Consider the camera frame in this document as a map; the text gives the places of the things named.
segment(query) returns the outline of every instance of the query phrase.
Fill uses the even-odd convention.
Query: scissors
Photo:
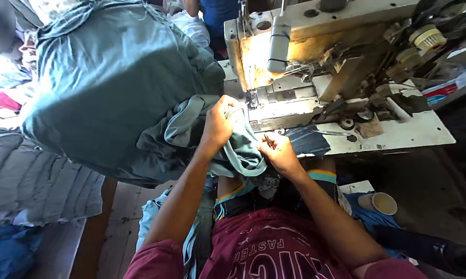
[[[266,138],[267,145],[271,149],[274,149],[274,141],[270,140],[266,133],[264,133],[264,137]]]

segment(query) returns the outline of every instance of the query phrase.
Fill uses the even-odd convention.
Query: paper cup
[[[357,199],[362,208],[370,211],[378,211],[386,215],[397,213],[397,202],[386,193],[370,193]]]

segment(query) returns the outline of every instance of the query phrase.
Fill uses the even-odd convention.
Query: stack of cloth
[[[131,184],[154,188],[180,176],[136,143],[176,104],[223,94],[212,54],[141,0],[82,1],[37,39],[37,96],[21,111],[29,140]]]
[[[0,224],[38,226],[102,212],[105,176],[0,129]]]

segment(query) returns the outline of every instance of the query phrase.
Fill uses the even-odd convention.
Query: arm
[[[185,241],[199,208],[209,163],[230,138],[238,119],[237,114],[226,119],[224,113],[229,106],[236,105],[238,103],[234,98],[224,95],[207,111],[204,134],[192,161],[155,216],[142,247],[165,239],[175,240],[179,244]]]
[[[364,277],[369,263],[387,257],[385,251],[311,179],[298,162],[290,139],[275,133],[269,133],[268,137],[274,141],[274,149],[263,138],[259,150],[295,185],[332,252],[355,276]]]
[[[190,16],[199,14],[199,0],[185,0],[185,10]]]

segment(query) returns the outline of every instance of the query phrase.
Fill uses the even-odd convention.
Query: shorts
[[[324,170],[310,170],[307,173],[338,203],[336,174]],[[257,187],[248,178],[243,178],[242,180],[242,186],[216,199],[214,205],[214,219],[216,221],[273,206],[312,220],[309,209],[304,204],[295,186],[289,180],[282,179],[280,181],[273,200],[268,200],[261,196]]]

